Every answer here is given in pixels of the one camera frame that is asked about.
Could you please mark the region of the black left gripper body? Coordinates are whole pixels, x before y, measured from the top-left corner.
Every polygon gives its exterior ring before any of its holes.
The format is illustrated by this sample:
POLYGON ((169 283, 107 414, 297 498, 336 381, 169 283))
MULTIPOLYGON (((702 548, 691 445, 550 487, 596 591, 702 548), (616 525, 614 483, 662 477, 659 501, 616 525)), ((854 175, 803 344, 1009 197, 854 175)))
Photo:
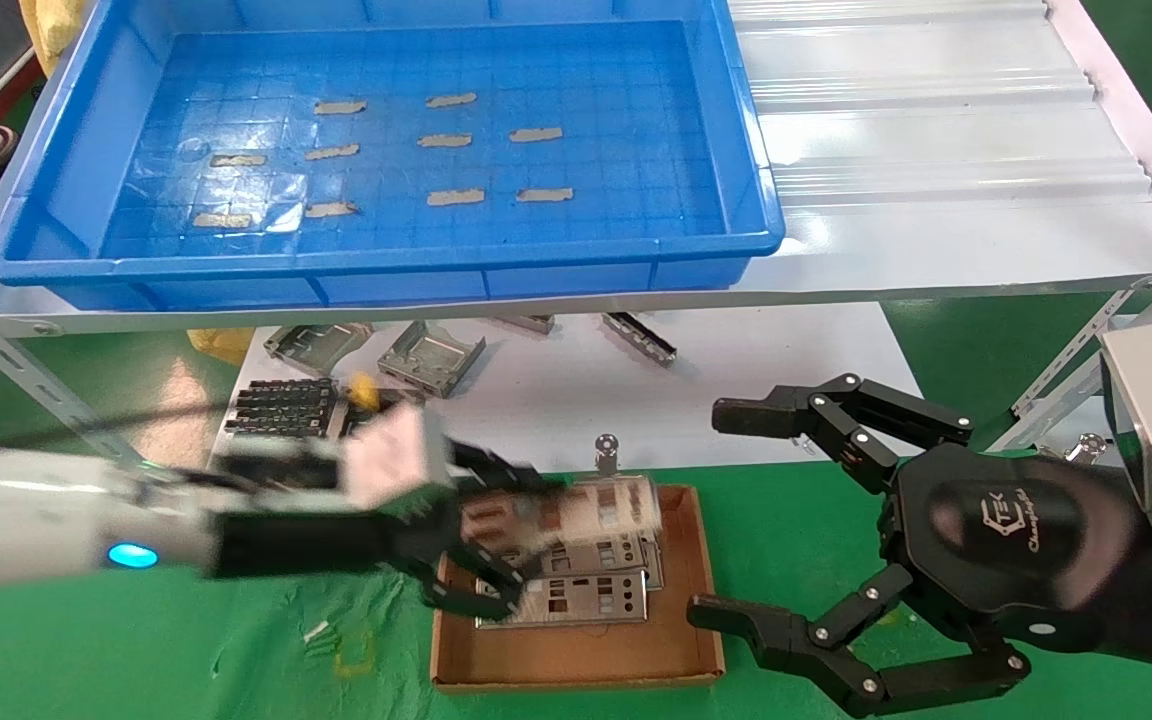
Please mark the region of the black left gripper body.
POLYGON ((376 568, 419 582, 438 578, 444 558, 468 570, 483 569, 483 548, 467 537, 458 495, 408 497, 376 510, 381 551, 376 568))

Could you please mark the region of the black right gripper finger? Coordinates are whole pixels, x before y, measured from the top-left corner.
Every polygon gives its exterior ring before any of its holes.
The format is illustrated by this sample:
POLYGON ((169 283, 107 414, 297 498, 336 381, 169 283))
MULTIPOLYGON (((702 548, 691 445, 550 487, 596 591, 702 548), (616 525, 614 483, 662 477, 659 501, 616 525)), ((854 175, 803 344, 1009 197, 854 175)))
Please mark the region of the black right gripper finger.
POLYGON ((975 429, 950 407, 855 374, 820 386, 776 386, 765 397, 718 397, 710 425, 726 435, 804 437, 872 495, 892 492, 900 467, 899 455, 878 433, 929 450, 965 446, 975 429))
POLYGON ((814 621, 768 602, 714 594, 692 596, 685 617, 696 629, 745 641, 761 669, 809 680, 855 719, 992 700, 1026 679, 1025 657, 988 626, 968 630, 965 655, 882 670, 861 661, 851 643, 895 611, 914 585, 904 566, 888 564, 814 621))

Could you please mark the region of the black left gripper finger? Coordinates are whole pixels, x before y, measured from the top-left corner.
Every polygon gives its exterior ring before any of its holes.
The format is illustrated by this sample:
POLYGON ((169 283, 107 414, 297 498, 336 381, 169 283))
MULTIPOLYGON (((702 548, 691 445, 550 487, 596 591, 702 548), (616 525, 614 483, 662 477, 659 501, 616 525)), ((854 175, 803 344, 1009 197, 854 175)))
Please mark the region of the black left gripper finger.
POLYGON ((450 450, 450 465, 467 470, 454 479, 457 500, 488 495, 553 497, 567 488, 530 464, 516 464, 492 450, 450 450))
POLYGON ((422 593, 429 607, 461 617, 488 621, 503 621, 517 614, 525 591, 524 570, 480 544, 457 544, 445 552, 445 558, 470 571, 475 578, 483 579, 492 588, 492 593, 454 588, 434 573, 422 582, 422 593))

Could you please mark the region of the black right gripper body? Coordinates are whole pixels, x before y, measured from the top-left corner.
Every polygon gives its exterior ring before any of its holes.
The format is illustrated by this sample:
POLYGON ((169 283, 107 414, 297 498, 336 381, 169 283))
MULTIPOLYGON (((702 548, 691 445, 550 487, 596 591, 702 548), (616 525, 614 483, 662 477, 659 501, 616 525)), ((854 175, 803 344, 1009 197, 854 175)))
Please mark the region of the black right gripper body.
POLYGON ((892 483, 886 553, 911 574, 905 605, 965 641, 973 629, 1066 653, 1108 638, 1100 600, 1140 535, 1124 473, 941 445, 892 483))

